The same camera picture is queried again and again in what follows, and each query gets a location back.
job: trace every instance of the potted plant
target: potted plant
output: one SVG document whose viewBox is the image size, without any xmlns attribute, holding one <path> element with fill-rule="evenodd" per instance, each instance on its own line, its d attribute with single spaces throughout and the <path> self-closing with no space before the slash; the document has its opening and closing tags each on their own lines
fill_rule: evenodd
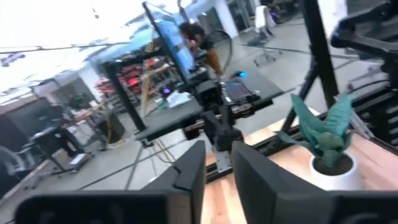
<svg viewBox="0 0 398 224">
<path fill-rule="evenodd" d="M 311 176 L 314 183 L 324 190 L 360 190 L 363 187 L 358 163 L 345 151 L 354 133 L 347 130 L 351 121 L 351 103 L 351 95 L 342 94 L 323 122 L 311 113 L 299 96 L 292 95 L 293 109 L 304 141 L 276 132 L 282 141 L 303 146 L 311 152 Z"/>
</svg>

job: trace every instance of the monitor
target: monitor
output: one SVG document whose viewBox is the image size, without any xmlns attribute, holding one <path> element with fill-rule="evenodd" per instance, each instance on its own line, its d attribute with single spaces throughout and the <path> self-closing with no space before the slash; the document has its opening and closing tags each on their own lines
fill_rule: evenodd
<svg viewBox="0 0 398 224">
<path fill-rule="evenodd" d="M 190 70 L 195 66 L 195 59 L 180 32 L 174 15 L 148 2 L 142 3 L 150 23 L 163 41 L 167 53 L 177 66 L 178 73 L 186 83 L 191 78 Z"/>
</svg>

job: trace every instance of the gray floor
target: gray floor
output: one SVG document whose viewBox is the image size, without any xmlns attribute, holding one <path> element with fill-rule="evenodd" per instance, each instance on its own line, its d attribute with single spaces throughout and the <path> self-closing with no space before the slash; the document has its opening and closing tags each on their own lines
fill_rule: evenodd
<svg viewBox="0 0 398 224">
<path fill-rule="evenodd" d="M 291 21 L 290 24 L 276 27 L 274 32 L 277 38 L 271 41 L 268 46 L 308 52 L 308 37 L 302 20 Z M 234 40 L 233 61 L 227 73 L 240 70 L 239 68 L 243 65 L 255 66 L 253 58 L 261 54 L 261 49 L 240 45 L 242 43 L 246 43 L 250 38 L 252 38 L 252 33 L 249 32 Z M 218 48 L 221 58 L 226 58 L 228 47 L 226 45 L 221 45 Z M 335 55 L 343 55 L 344 51 L 331 49 L 331 52 Z M 310 56 L 306 53 L 284 52 L 276 62 L 272 62 L 259 68 L 259 71 L 281 89 L 289 90 L 303 83 L 303 79 L 309 67 L 309 62 Z M 348 62 L 347 59 L 333 58 L 333 64 L 335 67 L 339 67 L 346 62 Z M 349 80 L 365 73 L 370 64 L 371 63 L 369 62 L 357 61 L 339 68 L 336 71 L 336 78 L 338 80 L 340 91 L 345 89 Z M 306 102 L 310 107 L 319 112 L 326 111 L 322 88 L 319 81 L 314 84 Z M 291 107 L 289 94 L 284 94 L 276 98 L 274 103 L 274 105 L 258 111 L 250 118 L 239 120 L 237 127 L 242 130 L 244 134 L 250 134 L 258 129 L 262 129 L 264 126 L 268 126 L 284 118 Z M 127 116 L 121 116 L 121 120 L 128 130 L 125 136 L 128 138 L 132 135 L 134 125 Z M 183 139 L 184 137 L 181 131 L 175 131 L 161 138 L 166 145 L 178 143 Z M 178 158 L 195 141 L 196 140 L 181 142 L 177 146 L 172 147 L 170 151 L 176 158 Z M 82 170 L 77 174 L 65 174 L 61 179 L 56 177 L 47 178 L 35 190 L 18 191 L 12 196 L 12 198 L 0 205 L 0 223 L 5 223 L 12 218 L 15 207 L 24 198 L 43 192 L 79 189 L 115 170 L 132 164 L 136 160 L 139 149 L 140 144 L 134 142 L 132 138 L 127 143 L 115 149 L 97 153 L 95 158 L 89 161 L 89 163 L 87 163 L 87 165 L 84 166 L 84 168 L 82 168 Z M 137 164 L 136 168 L 130 167 L 110 178 L 93 184 L 84 190 L 124 190 L 132 169 L 135 169 L 135 173 L 127 188 L 141 189 L 151 178 L 161 174 L 169 166 L 156 156 L 150 157 L 151 155 L 153 155 L 153 152 L 149 149 L 143 150 L 139 158 L 141 161 Z"/>
</svg>

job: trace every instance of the brown pants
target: brown pants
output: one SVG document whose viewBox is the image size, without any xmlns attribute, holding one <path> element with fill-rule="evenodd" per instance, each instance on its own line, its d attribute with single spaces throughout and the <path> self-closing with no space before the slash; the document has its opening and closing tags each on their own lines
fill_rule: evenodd
<svg viewBox="0 0 398 224">
<path fill-rule="evenodd" d="M 217 75 L 221 75 L 220 59 L 217 51 L 212 48 L 207 50 L 206 63 L 214 70 Z"/>
</svg>

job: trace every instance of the man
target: man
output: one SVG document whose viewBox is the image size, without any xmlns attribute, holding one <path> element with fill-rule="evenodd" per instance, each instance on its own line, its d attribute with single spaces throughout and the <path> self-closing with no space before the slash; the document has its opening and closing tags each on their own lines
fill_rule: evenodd
<svg viewBox="0 0 398 224">
<path fill-rule="evenodd" d="M 197 47 L 207 51 L 206 63 L 214 70 L 216 75 L 221 76 L 220 59 L 214 48 L 214 43 L 209 37 L 206 37 L 203 28 L 198 24 L 184 22 L 180 25 L 180 30 L 182 35 L 190 41 L 189 46 L 193 53 L 195 53 Z"/>
</svg>

